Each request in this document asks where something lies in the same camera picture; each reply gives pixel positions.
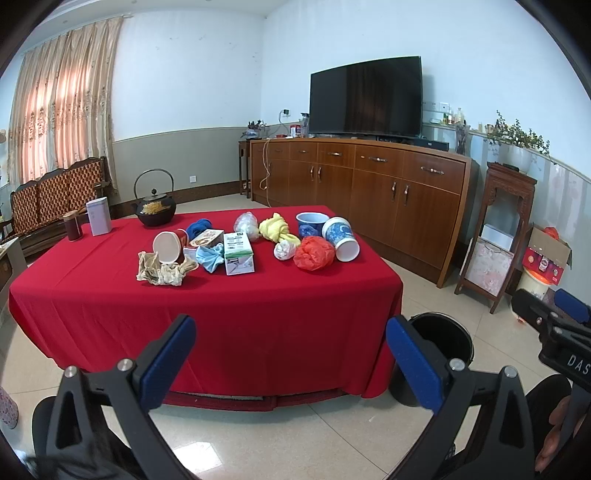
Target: tiled floor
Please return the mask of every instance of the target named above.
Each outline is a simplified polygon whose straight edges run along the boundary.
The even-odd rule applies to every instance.
[[[178,212],[263,207],[239,195],[199,200]],[[388,263],[404,282],[402,312],[429,310],[455,317],[473,336],[473,369],[498,372],[517,367],[526,391],[552,373],[537,355],[537,334],[518,323],[505,301],[495,315],[469,293],[454,295],[453,278],[445,288]],[[17,402],[21,419],[15,430],[2,431],[16,450],[32,452],[31,415],[35,405],[55,394],[61,370],[23,334],[6,310],[0,328],[1,385]],[[457,444],[465,445],[476,408],[465,421]],[[121,435],[113,411],[112,429]],[[362,400],[341,397],[309,406],[268,413],[198,410],[163,406],[151,417],[181,461],[204,479],[376,479],[389,472],[418,438],[430,412],[398,404],[386,392]]]

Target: wooden cabinet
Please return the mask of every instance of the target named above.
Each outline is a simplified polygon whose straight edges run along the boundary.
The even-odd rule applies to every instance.
[[[460,197],[413,181],[399,185],[391,246],[441,268],[457,218]]]
[[[290,162],[289,205],[316,205],[316,163]]]
[[[338,216],[349,216],[353,169],[334,165],[316,166],[316,203],[326,205]]]
[[[355,170],[349,220],[356,232],[390,245],[402,180]]]
[[[269,160],[269,198],[283,205],[289,205],[290,162]]]
[[[253,200],[326,205],[382,257],[441,287],[464,214],[471,160],[352,139],[252,141]],[[268,190],[259,184],[267,172]]]

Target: beige cloth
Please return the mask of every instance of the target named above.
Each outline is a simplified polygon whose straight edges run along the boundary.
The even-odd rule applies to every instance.
[[[199,267],[190,258],[185,258],[180,265],[162,264],[156,253],[140,252],[137,280],[147,280],[152,285],[173,285],[180,287],[187,273]]]
[[[112,154],[111,78],[123,17],[71,30],[25,53],[8,128],[15,184]]]

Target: white wall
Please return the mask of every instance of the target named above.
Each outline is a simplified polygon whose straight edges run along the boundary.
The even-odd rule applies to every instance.
[[[263,22],[214,9],[126,19],[113,71],[114,140],[258,119]]]
[[[21,69],[22,57],[15,56],[7,69],[0,77],[0,130],[6,130],[8,134],[8,125],[10,124],[10,112],[12,110],[12,99],[14,98],[14,90],[17,87],[18,72]],[[8,182],[7,175],[7,153],[8,140],[0,144],[0,187]]]
[[[310,74],[422,57],[424,99],[466,120],[519,118],[591,176],[591,100],[554,40],[515,0],[291,0],[265,22],[261,116],[309,109]]]

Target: wooden side table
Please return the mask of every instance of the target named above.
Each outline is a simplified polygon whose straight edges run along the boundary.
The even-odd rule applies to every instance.
[[[482,205],[480,207],[480,215],[478,216],[478,222],[476,224],[476,229],[474,231],[474,237],[472,238],[472,243],[470,245],[470,250],[468,250],[468,255],[466,261],[464,262],[464,267],[462,268],[462,272],[460,273],[460,280],[457,282],[455,294],[457,295],[460,293],[462,288],[469,288],[470,290],[474,290],[481,295],[484,295],[487,299],[493,301],[491,307],[491,313],[494,313],[496,308],[503,298],[505,294],[505,289],[507,288],[507,284],[509,283],[509,279],[518,262],[517,252],[519,251],[519,247],[522,245],[525,234],[530,225],[530,214],[531,214],[531,207],[534,203],[534,192],[535,192],[535,184],[537,180],[528,177],[522,173],[519,173],[515,170],[511,170],[510,168],[504,167],[500,163],[492,163],[488,162],[488,170],[486,171],[486,181],[484,186],[484,193],[482,195]],[[492,293],[484,290],[483,288],[479,287],[478,285],[472,283],[471,281],[466,279],[466,272],[468,267],[470,266],[470,262],[472,260],[472,255],[474,254],[474,248],[476,247],[476,241],[478,237],[482,233],[482,228],[484,227],[484,221],[486,216],[487,208],[495,203],[496,199],[496,191],[497,189],[504,190],[507,193],[515,195],[518,198],[517,201],[517,213],[519,214],[519,223],[517,225],[517,231],[515,236],[513,237],[513,242],[511,243],[511,252],[515,255],[513,256],[513,260],[511,261],[511,266],[509,267],[509,271],[507,272],[507,276],[505,277],[505,281],[501,289],[499,290],[499,294],[494,296]]]
[[[249,163],[250,144],[248,140],[240,140],[238,142],[238,181],[240,182],[240,195],[246,194],[246,198],[251,197],[251,182],[248,177],[248,163]],[[246,157],[246,184],[242,183],[242,157]]]

